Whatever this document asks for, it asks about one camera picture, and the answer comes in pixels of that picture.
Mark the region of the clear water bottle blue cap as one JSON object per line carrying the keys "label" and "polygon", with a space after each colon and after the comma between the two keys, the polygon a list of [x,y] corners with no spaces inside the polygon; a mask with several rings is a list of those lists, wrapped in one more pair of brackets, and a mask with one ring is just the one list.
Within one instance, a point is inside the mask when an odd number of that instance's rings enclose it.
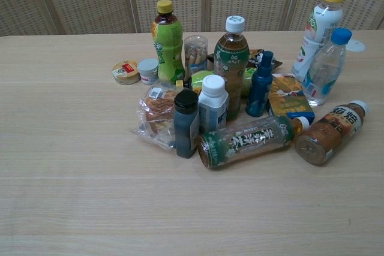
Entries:
{"label": "clear water bottle blue cap", "polygon": [[326,101],[344,67],[346,44],[351,37],[349,29],[335,29],[328,42],[314,56],[302,82],[302,90],[310,106],[320,106]]}

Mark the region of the round yellow red tin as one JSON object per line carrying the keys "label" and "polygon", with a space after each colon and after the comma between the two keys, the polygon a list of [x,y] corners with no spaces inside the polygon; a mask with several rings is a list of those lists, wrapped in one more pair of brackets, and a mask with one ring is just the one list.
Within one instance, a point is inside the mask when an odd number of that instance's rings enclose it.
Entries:
{"label": "round yellow red tin", "polygon": [[120,85],[132,85],[140,80],[137,61],[124,60],[112,68],[112,75]]}

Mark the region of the green tea bottle white cap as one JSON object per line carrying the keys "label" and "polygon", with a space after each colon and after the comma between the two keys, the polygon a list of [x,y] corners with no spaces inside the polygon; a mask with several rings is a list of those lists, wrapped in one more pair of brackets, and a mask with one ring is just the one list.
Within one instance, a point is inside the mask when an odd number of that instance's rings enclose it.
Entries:
{"label": "green tea bottle white cap", "polygon": [[214,49],[214,73],[225,82],[229,94],[227,120],[236,119],[241,107],[245,68],[250,50],[243,36],[245,19],[242,16],[229,16],[226,19],[226,33],[218,40]]}

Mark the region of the white round paper disc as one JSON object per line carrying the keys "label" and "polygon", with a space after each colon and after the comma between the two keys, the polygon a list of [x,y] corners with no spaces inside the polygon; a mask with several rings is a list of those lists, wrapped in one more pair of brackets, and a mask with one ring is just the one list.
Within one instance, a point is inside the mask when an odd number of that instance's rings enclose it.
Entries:
{"label": "white round paper disc", "polygon": [[351,39],[347,44],[346,44],[346,50],[350,52],[363,52],[365,51],[366,46],[363,42],[360,42],[356,39]]}

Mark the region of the small white jar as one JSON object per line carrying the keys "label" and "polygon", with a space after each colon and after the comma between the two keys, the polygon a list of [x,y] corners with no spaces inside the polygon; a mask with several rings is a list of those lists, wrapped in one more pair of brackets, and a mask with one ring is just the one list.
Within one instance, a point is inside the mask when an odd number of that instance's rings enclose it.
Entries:
{"label": "small white jar", "polygon": [[152,85],[158,79],[158,60],[154,58],[142,59],[139,64],[141,81],[146,85]]}

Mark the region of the brown tea bottle white cap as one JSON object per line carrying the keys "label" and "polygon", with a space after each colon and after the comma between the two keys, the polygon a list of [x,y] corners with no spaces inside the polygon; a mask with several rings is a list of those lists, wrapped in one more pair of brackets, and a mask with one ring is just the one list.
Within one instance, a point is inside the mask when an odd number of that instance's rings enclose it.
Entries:
{"label": "brown tea bottle white cap", "polygon": [[334,107],[296,139],[296,152],[312,165],[324,164],[359,131],[368,112],[360,100]]}

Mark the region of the clear cup of biscuit sticks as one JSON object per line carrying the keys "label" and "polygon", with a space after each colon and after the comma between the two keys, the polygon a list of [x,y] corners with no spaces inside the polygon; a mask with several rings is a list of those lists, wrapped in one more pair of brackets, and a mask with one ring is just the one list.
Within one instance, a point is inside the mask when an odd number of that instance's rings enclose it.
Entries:
{"label": "clear cup of biscuit sticks", "polygon": [[192,35],[184,39],[185,77],[207,70],[208,40],[202,35]]}

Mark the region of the dark blue spray bottle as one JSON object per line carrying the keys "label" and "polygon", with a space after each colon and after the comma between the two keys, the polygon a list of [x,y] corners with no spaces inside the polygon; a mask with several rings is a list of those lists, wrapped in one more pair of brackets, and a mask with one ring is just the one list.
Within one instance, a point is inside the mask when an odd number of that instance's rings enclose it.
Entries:
{"label": "dark blue spray bottle", "polygon": [[246,112],[252,117],[260,117],[265,111],[269,90],[272,84],[273,53],[265,50],[257,70],[253,73],[248,94]]}

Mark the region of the green label yellow cap bottle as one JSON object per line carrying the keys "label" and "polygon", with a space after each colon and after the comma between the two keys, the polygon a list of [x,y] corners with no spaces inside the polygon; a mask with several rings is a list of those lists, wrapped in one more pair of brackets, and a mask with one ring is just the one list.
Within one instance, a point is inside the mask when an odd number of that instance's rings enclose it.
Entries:
{"label": "green label yellow cap bottle", "polygon": [[171,0],[157,2],[151,34],[158,57],[158,78],[175,84],[185,76],[182,64],[182,24],[173,13]]}

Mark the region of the green tea bottle lying down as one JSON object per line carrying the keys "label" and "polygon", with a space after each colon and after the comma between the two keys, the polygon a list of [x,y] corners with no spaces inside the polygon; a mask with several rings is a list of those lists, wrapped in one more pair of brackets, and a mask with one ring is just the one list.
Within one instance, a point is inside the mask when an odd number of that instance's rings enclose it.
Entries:
{"label": "green tea bottle lying down", "polygon": [[268,116],[231,128],[205,132],[199,136],[198,152],[205,167],[221,168],[232,162],[281,149],[309,129],[307,118]]}

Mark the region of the white juice bottle yellow cap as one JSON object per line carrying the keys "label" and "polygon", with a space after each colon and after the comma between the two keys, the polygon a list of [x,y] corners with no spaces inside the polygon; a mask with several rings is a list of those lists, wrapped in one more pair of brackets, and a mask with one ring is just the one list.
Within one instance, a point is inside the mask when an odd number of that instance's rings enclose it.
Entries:
{"label": "white juice bottle yellow cap", "polygon": [[341,23],[343,1],[321,0],[312,9],[305,27],[302,45],[292,67],[292,74],[299,82],[304,80],[314,56],[326,44],[334,29]]}

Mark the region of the green yellow lying bottle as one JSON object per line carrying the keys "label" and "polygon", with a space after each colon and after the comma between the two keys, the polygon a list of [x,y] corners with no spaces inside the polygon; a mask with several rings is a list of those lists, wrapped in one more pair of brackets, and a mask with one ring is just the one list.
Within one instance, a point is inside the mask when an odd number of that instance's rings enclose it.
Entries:
{"label": "green yellow lying bottle", "polygon": [[[241,97],[242,98],[247,98],[249,94],[249,90],[251,87],[251,79],[252,75],[254,72],[256,72],[257,68],[254,67],[247,67],[245,69],[244,73],[244,81],[243,81],[243,88],[241,91]],[[184,88],[189,88],[195,91],[198,95],[202,91],[202,83],[203,79],[206,76],[213,75],[213,71],[208,71],[208,70],[202,70],[194,73],[188,80],[183,81],[183,80],[177,80],[176,81],[176,86],[177,87],[184,87]]]}

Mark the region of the black ink bottle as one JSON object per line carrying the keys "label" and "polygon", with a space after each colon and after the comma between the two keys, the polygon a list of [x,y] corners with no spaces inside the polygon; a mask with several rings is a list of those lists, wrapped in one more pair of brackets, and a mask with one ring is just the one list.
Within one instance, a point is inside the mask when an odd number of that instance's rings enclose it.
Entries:
{"label": "black ink bottle", "polygon": [[174,99],[176,154],[182,158],[191,158],[196,151],[199,135],[199,98],[190,89],[183,89]]}

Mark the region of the small bread in clear wrapper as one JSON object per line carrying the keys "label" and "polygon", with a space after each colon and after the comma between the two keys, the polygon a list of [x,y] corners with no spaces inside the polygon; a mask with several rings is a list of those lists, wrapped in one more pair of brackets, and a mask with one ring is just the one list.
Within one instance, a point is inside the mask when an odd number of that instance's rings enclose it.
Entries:
{"label": "small bread in clear wrapper", "polygon": [[174,100],[182,90],[180,86],[156,80],[145,96],[139,100],[137,108],[139,123],[132,133],[164,150],[174,149],[176,146],[173,127]]}

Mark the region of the blue yellow carton box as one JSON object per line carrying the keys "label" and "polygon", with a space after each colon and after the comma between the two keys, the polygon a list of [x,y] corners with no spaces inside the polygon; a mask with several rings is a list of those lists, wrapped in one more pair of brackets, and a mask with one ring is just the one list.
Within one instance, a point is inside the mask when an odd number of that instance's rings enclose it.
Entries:
{"label": "blue yellow carton box", "polygon": [[288,118],[305,117],[310,124],[315,114],[310,107],[301,83],[293,74],[273,74],[266,105],[268,115],[285,115]]}

